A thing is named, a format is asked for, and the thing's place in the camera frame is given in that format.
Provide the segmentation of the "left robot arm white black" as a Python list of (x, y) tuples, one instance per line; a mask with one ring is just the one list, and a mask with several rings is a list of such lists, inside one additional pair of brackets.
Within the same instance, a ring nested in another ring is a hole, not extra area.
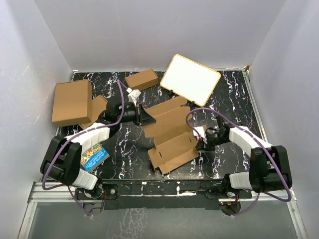
[(124, 122), (145, 126), (156, 123), (156, 119), (147, 113), (140, 103), (117, 104), (102, 111), (96, 122), (85, 130), (68, 137), (55, 136), (40, 167), (44, 176), (42, 188), (51, 190), (58, 187), (45, 186), (46, 180), (51, 178), (62, 186), (85, 189), (87, 195), (93, 199), (99, 198), (103, 193), (103, 186), (99, 184), (96, 176), (81, 166), (81, 156), (94, 145), (113, 137)]

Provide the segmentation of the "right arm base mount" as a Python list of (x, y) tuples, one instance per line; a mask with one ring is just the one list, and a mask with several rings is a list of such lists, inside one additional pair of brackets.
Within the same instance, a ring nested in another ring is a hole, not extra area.
[(208, 199), (217, 199), (222, 196), (225, 198), (237, 198), (241, 192), (250, 192), (249, 189), (235, 189), (231, 187), (230, 174), (225, 174), (224, 178), (219, 183), (213, 183), (212, 186), (207, 186), (204, 195)]

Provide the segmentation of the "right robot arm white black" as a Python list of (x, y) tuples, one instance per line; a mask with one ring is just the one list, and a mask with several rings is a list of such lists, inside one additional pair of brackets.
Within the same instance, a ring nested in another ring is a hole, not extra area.
[(240, 190), (267, 193), (277, 190), (290, 190), (292, 176), (287, 150), (281, 145), (271, 145), (247, 127), (235, 126), (217, 116), (218, 129), (198, 127), (194, 135), (198, 138), (197, 151), (214, 151), (219, 145), (232, 142), (249, 157), (249, 171), (226, 174), (219, 191), (229, 198)]

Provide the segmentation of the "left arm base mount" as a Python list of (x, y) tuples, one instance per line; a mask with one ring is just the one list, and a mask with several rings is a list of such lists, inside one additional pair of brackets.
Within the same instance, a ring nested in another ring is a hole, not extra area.
[(75, 197), (79, 200), (116, 200), (118, 192), (118, 184), (100, 184), (93, 190), (75, 187)]

